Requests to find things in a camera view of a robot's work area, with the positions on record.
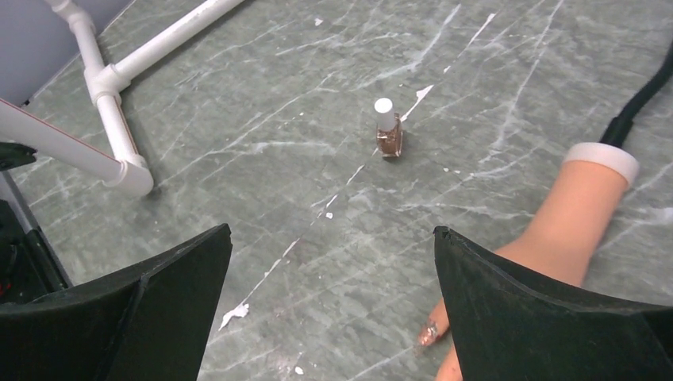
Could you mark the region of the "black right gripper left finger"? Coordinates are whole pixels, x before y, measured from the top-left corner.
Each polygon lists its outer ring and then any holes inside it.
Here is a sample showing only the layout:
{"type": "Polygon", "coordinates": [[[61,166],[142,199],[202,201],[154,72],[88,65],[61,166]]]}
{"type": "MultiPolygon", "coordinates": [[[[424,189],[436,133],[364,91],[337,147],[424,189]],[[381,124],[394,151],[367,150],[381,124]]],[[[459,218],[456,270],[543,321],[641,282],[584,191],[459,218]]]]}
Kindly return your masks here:
{"type": "Polygon", "coordinates": [[[197,379],[232,249],[221,224],[101,278],[4,305],[2,379],[197,379]]]}

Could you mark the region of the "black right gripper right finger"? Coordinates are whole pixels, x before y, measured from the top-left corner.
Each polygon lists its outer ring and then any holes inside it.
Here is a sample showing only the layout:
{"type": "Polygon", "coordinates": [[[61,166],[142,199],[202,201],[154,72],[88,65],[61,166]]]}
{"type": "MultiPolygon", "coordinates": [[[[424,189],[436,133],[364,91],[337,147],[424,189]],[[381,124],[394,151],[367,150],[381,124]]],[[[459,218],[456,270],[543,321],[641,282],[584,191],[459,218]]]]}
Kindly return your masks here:
{"type": "Polygon", "coordinates": [[[671,307],[562,283],[445,226],[434,253],[464,379],[671,379],[671,307]]]}

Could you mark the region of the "glitter nail polish bottle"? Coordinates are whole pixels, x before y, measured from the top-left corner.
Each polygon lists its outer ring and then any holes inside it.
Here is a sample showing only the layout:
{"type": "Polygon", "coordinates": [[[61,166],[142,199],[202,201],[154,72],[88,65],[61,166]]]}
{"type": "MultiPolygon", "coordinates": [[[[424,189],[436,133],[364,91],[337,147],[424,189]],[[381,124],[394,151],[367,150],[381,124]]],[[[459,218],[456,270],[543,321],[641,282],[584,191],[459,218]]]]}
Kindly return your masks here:
{"type": "Polygon", "coordinates": [[[402,154],[402,121],[394,111],[394,104],[389,98],[375,101],[376,143],[384,157],[397,158],[402,154]]]}

